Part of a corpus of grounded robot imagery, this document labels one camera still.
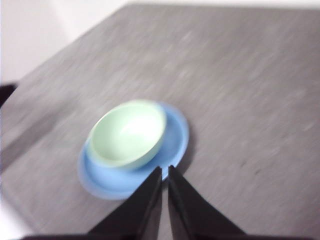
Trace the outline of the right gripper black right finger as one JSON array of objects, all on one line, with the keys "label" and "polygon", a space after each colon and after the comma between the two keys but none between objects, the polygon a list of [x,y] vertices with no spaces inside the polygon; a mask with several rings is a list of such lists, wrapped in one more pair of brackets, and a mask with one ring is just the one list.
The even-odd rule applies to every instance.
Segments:
[{"label": "right gripper black right finger", "polygon": [[173,235],[245,235],[208,203],[184,176],[168,168],[168,208]]}]

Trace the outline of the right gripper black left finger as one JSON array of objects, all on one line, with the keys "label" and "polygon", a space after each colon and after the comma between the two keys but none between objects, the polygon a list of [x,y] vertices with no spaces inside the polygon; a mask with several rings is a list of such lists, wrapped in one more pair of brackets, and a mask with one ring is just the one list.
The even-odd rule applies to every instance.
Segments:
[{"label": "right gripper black left finger", "polygon": [[157,235],[162,212],[162,169],[157,166],[136,191],[88,233]]}]

